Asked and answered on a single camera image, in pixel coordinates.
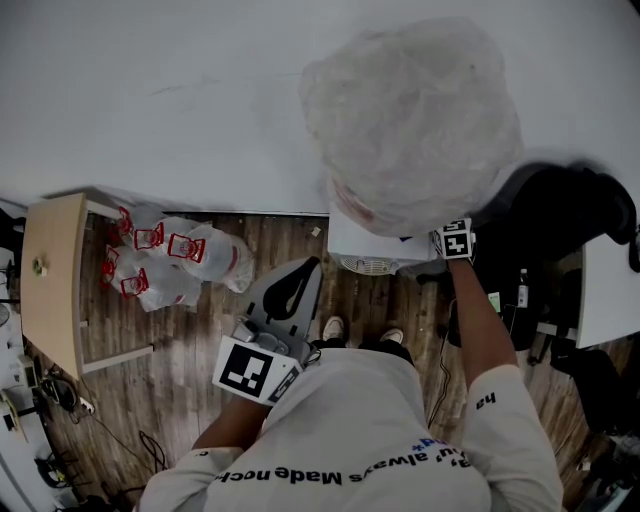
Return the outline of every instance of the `white wall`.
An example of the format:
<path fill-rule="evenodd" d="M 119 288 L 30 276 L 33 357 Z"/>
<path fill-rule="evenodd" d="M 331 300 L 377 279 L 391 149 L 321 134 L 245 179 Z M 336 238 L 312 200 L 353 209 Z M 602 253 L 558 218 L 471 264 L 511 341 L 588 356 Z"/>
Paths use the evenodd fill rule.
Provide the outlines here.
<path fill-rule="evenodd" d="M 627 0 L 4 0 L 0 197 L 98 186 L 186 209 L 326 212 L 299 73 L 364 29 L 448 15 L 502 48 L 532 155 L 636 172 Z"/>

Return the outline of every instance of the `plastic bag with red handles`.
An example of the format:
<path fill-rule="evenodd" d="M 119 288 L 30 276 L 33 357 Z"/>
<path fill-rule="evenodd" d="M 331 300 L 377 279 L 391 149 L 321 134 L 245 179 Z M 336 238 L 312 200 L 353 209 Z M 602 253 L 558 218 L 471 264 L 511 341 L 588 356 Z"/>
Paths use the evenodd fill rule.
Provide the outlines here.
<path fill-rule="evenodd" d="M 100 283 L 113 286 L 127 299 L 138 297 L 147 312 L 175 304 L 195 306 L 202 287 L 198 278 L 168 261 L 127 246 L 107 246 Z"/>

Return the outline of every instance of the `person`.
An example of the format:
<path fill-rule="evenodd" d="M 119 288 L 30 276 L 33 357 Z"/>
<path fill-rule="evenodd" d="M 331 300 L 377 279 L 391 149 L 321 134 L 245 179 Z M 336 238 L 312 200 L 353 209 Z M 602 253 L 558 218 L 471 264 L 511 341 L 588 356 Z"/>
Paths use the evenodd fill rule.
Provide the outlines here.
<path fill-rule="evenodd" d="M 320 359 L 275 407 L 234 396 L 193 451 L 149 481 L 139 510 L 561 510 L 554 453 L 509 334 L 471 264 L 449 268 L 468 387 L 460 448 L 427 430 L 402 331 L 346 349 L 333 317 Z"/>

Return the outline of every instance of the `white box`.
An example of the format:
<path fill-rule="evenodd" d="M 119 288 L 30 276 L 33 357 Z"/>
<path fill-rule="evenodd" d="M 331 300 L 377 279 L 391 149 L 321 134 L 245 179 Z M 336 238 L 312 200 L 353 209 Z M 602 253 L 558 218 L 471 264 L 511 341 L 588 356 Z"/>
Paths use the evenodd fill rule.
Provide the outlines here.
<path fill-rule="evenodd" d="M 331 203 L 328 252 L 340 264 L 345 258 L 384 260 L 390 272 L 438 258 L 430 236 L 400 238 L 378 236 L 352 221 Z"/>

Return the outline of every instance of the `water bottle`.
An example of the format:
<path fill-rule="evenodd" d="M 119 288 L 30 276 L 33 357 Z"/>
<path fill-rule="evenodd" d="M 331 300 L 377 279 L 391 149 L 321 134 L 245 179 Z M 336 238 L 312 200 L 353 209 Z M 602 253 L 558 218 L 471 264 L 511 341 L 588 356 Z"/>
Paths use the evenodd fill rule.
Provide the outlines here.
<path fill-rule="evenodd" d="M 529 306 L 529 279 L 527 269 L 520 269 L 520 285 L 518 286 L 518 307 L 527 308 Z"/>

